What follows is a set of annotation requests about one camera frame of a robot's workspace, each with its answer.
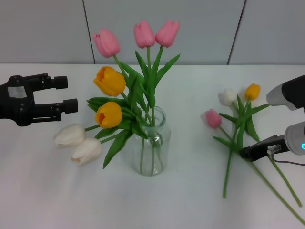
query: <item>tulip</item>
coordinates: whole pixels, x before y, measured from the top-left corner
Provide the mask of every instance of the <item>tulip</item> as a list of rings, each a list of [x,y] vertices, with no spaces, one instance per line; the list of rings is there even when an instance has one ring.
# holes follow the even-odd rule
[[[141,21],[140,25],[134,26],[134,37],[137,46],[141,49],[154,46],[156,41],[153,30],[147,21]]]
[[[168,20],[156,35],[158,44],[163,45],[166,48],[172,46],[179,31],[179,27],[180,23],[178,21],[172,22],[172,20]]]
[[[71,157],[71,161],[83,166],[96,160],[102,154],[102,145],[96,138],[87,138],[79,144]]]
[[[122,117],[121,107],[116,102],[107,102],[97,111],[95,121],[102,128],[112,128],[120,124]]]
[[[223,93],[223,102],[226,106],[231,106],[237,100],[237,92],[226,88]]]
[[[253,83],[246,89],[244,93],[244,97],[246,100],[252,101],[258,98],[260,91],[261,91],[261,86]]]
[[[211,128],[218,128],[222,123],[221,116],[213,109],[205,112],[205,118]]]
[[[85,129],[79,124],[72,124],[61,129],[55,136],[54,142],[58,146],[77,146],[86,138]]]
[[[93,39],[98,51],[105,58],[115,56],[121,50],[118,39],[107,29],[101,29],[99,35],[95,33]]]
[[[94,83],[105,95],[115,97],[121,94],[126,86],[124,76],[109,66],[104,66],[100,69]]]

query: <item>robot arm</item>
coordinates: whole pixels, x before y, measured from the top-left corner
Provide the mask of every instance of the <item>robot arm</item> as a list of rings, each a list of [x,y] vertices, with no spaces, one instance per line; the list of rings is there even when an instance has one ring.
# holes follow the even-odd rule
[[[31,123],[60,121],[62,112],[69,114],[78,111],[77,99],[55,104],[35,104],[33,92],[50,88],[68,88],[67,77],[51,79],[47,73],[27,77],[11,76],[7,83],[0,85],[0,119],[11,119],[19,126],[27,126]]]
[[[305,109],[304,85],[305,75],[283,83],[267,94],[267,102],[271,106],[286,105],[292,111],[299,108]],[[305,122],[289,126],[285,135],[275,135],[253,146],[243,148],[240,154],[242,158],[251,161],[256,161],[267,155],[271,155],[274,160],[274,154],[287,151],[297,155],[305,155]],[[277,162],[303,165],[288,161]]]

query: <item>vase rim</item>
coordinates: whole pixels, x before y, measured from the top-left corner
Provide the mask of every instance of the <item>vase rim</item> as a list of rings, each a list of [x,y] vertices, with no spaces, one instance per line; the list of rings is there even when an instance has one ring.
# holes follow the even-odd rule
[[[161,109],[160,107],[158,107],[158,106],[155,106],[154,109],[155,109],[155,111],[158,111],[158,112],[161,114],[162,120],[161,120],[160,123],[159,123],[158,125],[156,125],[156,126],[143,126],[143,129],[144,129],[144,130],[148,130],[148,131],[149,131],[149,130],[159,129],[159,128],[161,128],[161,127],[165,124],[165,122],[166,122],[166,114],[165,114],[165,111],[164,111],[163,109]]]

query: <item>yellow tulip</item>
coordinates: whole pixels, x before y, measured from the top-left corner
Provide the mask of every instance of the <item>yellow tulip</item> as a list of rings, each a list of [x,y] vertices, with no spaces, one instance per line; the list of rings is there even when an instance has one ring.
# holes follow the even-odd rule
[[[246,89],[244,93],[244,97],[246,100],[252,101],[258,98],[260,91],[261,91],[261,86],[253,83]]]
[[[105,95],[115,97],[121,94],[126,86],[124,76],[109,66],[104,66],[99,70],[94,83]]]
[[[107,102],[97,111],[95,121],[106,129],[120,124],[122,117],[121,107],[116,102]]]

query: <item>white tulip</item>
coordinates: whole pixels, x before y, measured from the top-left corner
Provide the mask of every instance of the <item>white tulip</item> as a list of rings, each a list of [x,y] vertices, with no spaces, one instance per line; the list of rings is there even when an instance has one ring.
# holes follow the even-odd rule
[[[83,166],[96,160],[102,154],[102,145],[96,138],[87,138],[80,143],[71,157],[71,161]]]
[[[223,94],[224,105],[231,106],[233,102],[237,100],[237,92],[226,88]]]
[[[58,146],[77,146],[86,138],[85,129],[79,124],[72,124],[61,129],[55,136],[54,142]]]

